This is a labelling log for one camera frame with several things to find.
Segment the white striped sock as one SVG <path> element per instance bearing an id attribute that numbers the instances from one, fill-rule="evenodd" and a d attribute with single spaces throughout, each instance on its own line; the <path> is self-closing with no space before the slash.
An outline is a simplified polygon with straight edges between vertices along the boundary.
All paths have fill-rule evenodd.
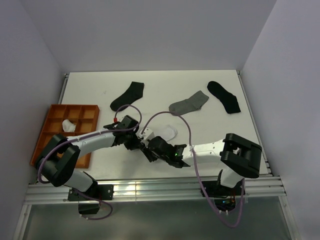
<path id="1" fill-rule="evenodd" d="M 160 136 L 165 141 L 173 140 L 177 136 L 177 134 L 178 134 L 177 129 L 169 124 L 161 127 L 157 131 L 157 135 Z"/>

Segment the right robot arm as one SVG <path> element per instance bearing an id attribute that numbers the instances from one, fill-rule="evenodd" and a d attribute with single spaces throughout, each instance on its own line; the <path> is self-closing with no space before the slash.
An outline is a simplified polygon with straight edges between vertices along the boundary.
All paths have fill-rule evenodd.
<path id="1" fill-rule="evenodd" d="M 154 133 L 138 135 L 139 149 L 149 162 L 162 160 L 174 168 L 188 168 L 194 164 L 222 164 L 216 183 L 217 191 L 229 194 L 243 178 L 256 179 L 260 175 L 262 147 L 234 133 L 206 144 L 171 145 Z"/>

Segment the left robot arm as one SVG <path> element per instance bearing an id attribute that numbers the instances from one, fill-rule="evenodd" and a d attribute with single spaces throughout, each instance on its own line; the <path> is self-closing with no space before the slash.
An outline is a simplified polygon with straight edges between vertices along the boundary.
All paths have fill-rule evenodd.
<path id="1" fill-rule="evenodd" d="M 126 115 L 121 122 L 104 126 L 100 130 L 65 137 L 54 135 L 35 161 L 38 181 L 55 187 L 67 186 L 79 191 L 86 200 L 96 197 L 96 181 L 89 174 L 76 170 L 79 158 L 103 148 L 125 144 L 135 136 L 140 122 Z"/>

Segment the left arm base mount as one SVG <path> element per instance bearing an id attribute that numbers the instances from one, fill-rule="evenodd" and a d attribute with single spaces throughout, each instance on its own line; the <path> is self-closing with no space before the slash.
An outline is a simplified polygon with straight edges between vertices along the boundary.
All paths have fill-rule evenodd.
<path id="1" fill-rule="evenodd" d="M 69 190 L 67 200 L 69 202 L 78 202 L 78 213 L 82 217 L 89 219 L 101 219 L 101 217 L 93 217 L 103 207 L 109 210 L 106 217 L 113 213 L 113 207 L 108 201 L 113 199 L 114 185 L 113 184 L 94 184 L 87 191 L 81 192 L 75 188 Z"/>

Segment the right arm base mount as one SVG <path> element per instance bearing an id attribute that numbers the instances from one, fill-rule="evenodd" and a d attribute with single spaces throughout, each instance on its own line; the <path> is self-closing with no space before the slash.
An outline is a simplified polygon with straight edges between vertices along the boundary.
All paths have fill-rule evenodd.
<path id="1" fill-rule="evenodd" d="M 202 181 L 202 184 L 208 197 L 214 199 L 215 206 L 218 210 L 229 212 L 236 208 L 236 197 L 240 196 L 243 190 L 241 181 L 233 188 L 218 185 L 216 180 Z"/>

